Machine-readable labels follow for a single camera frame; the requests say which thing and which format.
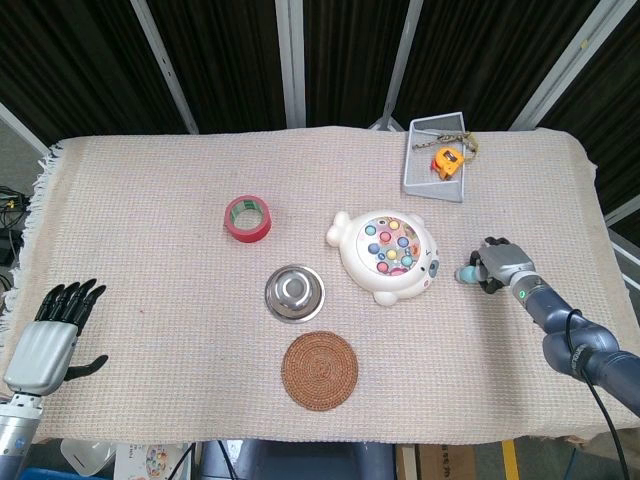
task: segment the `red tape roll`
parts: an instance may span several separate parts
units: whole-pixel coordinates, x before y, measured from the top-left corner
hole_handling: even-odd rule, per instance
[[[242,229],[235,225],[235,220],[244,210],[256,210],[262,214],[260,225],[255,228]],[[271,230],[271,215],[269,207],[264,201],[253,195],[242,195],[233,200],[224,212],[224,226],[227,227],[233,238],[244,243],[253,243],[263,239]]]

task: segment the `brown rattan coaster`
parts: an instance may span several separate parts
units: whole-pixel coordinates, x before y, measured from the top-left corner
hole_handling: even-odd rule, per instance
[[[331,332],[296,338],[282,361],[287,393],[309,410],[331,410],[344,402],[358,381],[358,360],[351,345]]]

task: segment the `gray floor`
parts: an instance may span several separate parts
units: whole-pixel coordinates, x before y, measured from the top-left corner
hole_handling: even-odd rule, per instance
[[[0,184],[7,185],[28,195],[40,172],[37,161],[40,154],[0,122]],[[7,274],[0,268],[0,273]],[[58,442],[36,446],[29,459],[32,466],[69,470],[68,465],[57,454]],[[562,478],[571,446],[560,440],[522,438],[516,441],[516,455],[523,480]],[[478,479],[504,478],[504,466],[499,443],[476,447]],[[103,472],[109,476],[112,470]],[[586,454],[578,454],[572,478],[605,480],[620,478],[619,467],[612,460]]]

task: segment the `white plastic object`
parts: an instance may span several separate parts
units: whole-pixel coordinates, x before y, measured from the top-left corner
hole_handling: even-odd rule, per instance
[[[376,210],[352,220],[338,212],[326,238],[340,249],[351,278],[380,305],[415,297],[438,272],[438,247],[417,215]]]
[[[402,187],[406,193],[450,202],[464,200],[465,165],[463,164],[449,180],[441,180],[438,172],[431,169],[431,161],[436,152],[446,146],[459,150],[466,157],[465,145],[462,142],[452,142],[427,148],[413,148],[417,144],[436,140],[438,135],[454,135],[464,131],[462,112],[417,118],[411,121],[402,178]]]
[[[76,472],[90,477],[113,461],[116,444],[65,438],[60,444],[60,451]]]

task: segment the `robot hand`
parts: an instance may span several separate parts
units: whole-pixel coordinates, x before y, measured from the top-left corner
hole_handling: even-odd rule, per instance
[[[0,404],[0,478],[17,478],[42,416],[42,397],[63,381],[91,375],[107,361],[101,355],[89,365],[70,367],[77,337],[104,285],[90,291],[92,279],[65,288],[58,285],[44,298],[35,321],[22,332],[4,381],[15,392]]]
[[[533,261],[505,238],[485,239],[469,265],[456,271],[461,283],[479,283],[489,294],[508,286],[547,335],[542,346],[556,371],[593,382],[640,416],[640,358],[620,350],[605,327],[572,309],[536,272]]]

